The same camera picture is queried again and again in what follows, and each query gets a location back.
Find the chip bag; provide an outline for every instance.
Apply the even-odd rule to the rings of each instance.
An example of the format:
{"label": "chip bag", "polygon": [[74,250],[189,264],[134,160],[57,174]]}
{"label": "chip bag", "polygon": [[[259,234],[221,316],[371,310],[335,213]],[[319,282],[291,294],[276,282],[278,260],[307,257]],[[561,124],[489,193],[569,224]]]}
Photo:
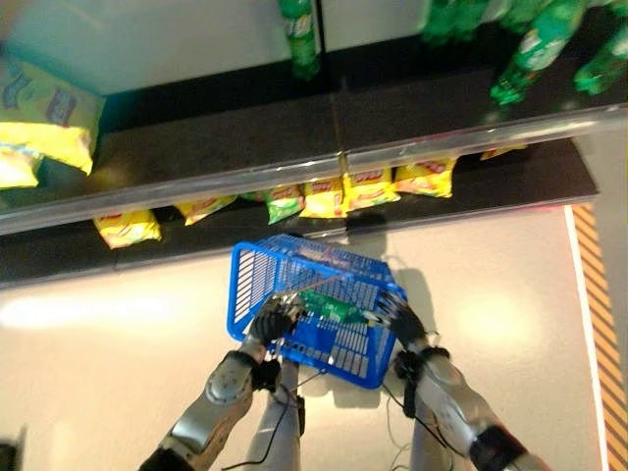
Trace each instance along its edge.
{"label": "chip bag", "polygon": [[0,59],[0,142],[91,172],[104,99],[15,59]]}
{"label": "chip bag", "polygon": [[265,193],[268,224],[275,224],[303,209],[303,196],[298,186],[279,186]]}
{"label": "chip bag", "polygon": [[208,198],[191,203],[178,203],[175,207],[185,217],[185,225],[191,226],[201,219],[216,211],[223,209],[228,204],[236,201],[236,196],[221,196],[218,198]]}
{"label": "chip bag", "polygon": [[528,147],[526,144],[515,144],[509,147],[503,147],[501,149],[487,150],[486,152],[482,154],[482,157],[480,157],[480,160],[489,160],[489,159],[492,159],[493,157],[497,157],[498,155],[505,154],[506,152],[510,152],[511,150],[520,150],[520,149],[525,149],[526,147]]}
{"label": "chip bag", "polygon": [[266,199],[266,193],[268,191],[249,191],[248,193],[240,194],[239,197],[246,201],[255,201],[256,203],[263,203]]}
{"label": "chip bag", "polygon": [[94,225],[109,248],[127,247],[150,239],[161,240],[159,223],[147,209],[96,218]]}
{"label": "chip bag", "polygon": [[321,180],[306,183],[305,209],[301,218],[344,218],[346,211],[342,205],[342,181],[340,179]]}
{"label": "chip bag", "polygon": [[40,164],[39,154],[0,143],[0,189],[37,186]]}
{"label": "chip bag", "polygon": [[447,157],[398,167],[394,187],[402,193],[451,198],[451,175],[455,162],[455,158]]}
{"label": "chip bag", "polygon": [[342,183],[346,211],[399,200],[399,195],[394,192],[391,169],[344,174]]}

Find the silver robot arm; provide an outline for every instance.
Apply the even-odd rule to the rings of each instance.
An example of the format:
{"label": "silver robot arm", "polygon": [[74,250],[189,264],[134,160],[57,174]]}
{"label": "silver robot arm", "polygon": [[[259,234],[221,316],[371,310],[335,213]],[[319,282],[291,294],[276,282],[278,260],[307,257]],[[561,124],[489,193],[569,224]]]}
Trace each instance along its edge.
{"label": "silver robot arm", "polygon": [[403,409],[407,416],[414,417],[414,404],[423,401],[434,412],[445,444],[470,458],[479,471],[550,471],[508,433],[484,398],[469,388],[448,352],[428,344],[421,321],[405,300],[386,294],[379,304],[387,313],[380,322],[405,348],[395,371],[406,380]]}
{"label": "silver robot arm", "polygon": [[289,331],[301,311],[293,298],[270,296],[240,348],[227,353],[139,471],[207,471],[236,422],[248,412],[253,391],[273,391],[279,383],[281,366],[277,360],[264,361],[267,347]]}

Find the blue shopping basket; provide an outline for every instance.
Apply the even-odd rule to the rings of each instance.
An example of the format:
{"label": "blue shopping basket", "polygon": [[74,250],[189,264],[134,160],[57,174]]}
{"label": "blue shopping basket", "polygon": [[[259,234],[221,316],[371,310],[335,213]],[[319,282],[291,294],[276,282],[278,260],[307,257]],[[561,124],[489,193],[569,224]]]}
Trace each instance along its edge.
{"label": "blue shopping basket", "polygon": [[[273,235],[255,243],[238,243],[232,252],[227,329],[236,340],[257,310],[274,292],[313,286],[339,301],[376,311],[383,291],[404,299],[389,266],[323,242],[291,235]],[[394,335],[380,325],[340,324],[317,312],[299,319],[281,354],[363,388],[378,388],[386,373]]]}

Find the black shelf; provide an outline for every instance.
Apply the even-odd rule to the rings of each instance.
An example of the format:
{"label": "black shelf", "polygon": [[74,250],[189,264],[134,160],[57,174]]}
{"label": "black shelf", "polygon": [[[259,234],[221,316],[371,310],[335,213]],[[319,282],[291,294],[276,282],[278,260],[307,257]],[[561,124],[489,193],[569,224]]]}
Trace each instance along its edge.
{"label": "black shelf", "polygon": [[403,195],[396,203],[349,213],[346,220],[291,217],[268,226],[262,204],[238,200],[191,227],[173,208],[156,210],[163,240],[110,250],[91,221],[0,236],[0,288],[172,261],[228,250],[240,240],[280,233],[339,236],[468,217],[526,206],[563,204],[597,190],[570,140],[556,140],[480,161],[462,157],[453,197]]}
{"label": "black shelf", "polygon": [[444,48],[412,36],[330,52],[309,83],[281,62],[112,95],[93,174],[47,162],[40,187],[0,191],[0,235],[337,176],[339,151],[361,171],[406,150],[476,152],[625,126],[625,80],[597,96],[572,83],[618,24],[590,10],[527,99],[506,108],[489,90],[520,38],[495,24]]}

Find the plastic bottle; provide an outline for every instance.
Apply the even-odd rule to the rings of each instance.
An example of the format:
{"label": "plastic bottle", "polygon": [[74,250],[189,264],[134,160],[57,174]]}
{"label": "plastic bottle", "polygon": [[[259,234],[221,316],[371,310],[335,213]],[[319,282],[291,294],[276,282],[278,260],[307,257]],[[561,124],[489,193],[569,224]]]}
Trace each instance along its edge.
{"label": "plastic bottle", "polygon": [[482,22],[489,0],[458,0],[456,3],[453,35],[458,40],[470,41],[473,31]]}
{"label": "plastic bottle", "polygon": [[292,72],[299,79],[310,80],[321,69],[316,54],[316,35],[310,0],[279,0],[284,17],[286,38],[292,56]]}
{"label": "plastic bottle", "polygon": [[626,74],[628,64],[628,26],[622,27],[596,57],[582,67],[574,78],[576,89],[591,95],[601,93]]}
{"label": "plastic bottle", "polygon": [[501,17],[499,24],[512,32],[523,34],[528,30],[530,22],[541,13],[547,3],[548,0],[526,0],[523,2],[515,0],[510,9]]}
{"label": "plastic bottle", "polygon": [[458,0],[432,0],[428,22],[421,39],[433,46],[442,46],[453,34]]}
{"label": "plastic bottle", "polygon": [[588,0],[552,0],[532,22],[506,70],[491,88],[500,105],[516,103],[576,31]]}
{"label": "plastic bottle", "polygon": [[608,8],[618,17],[628,16],[628,0],[614,0],[608,4]]}

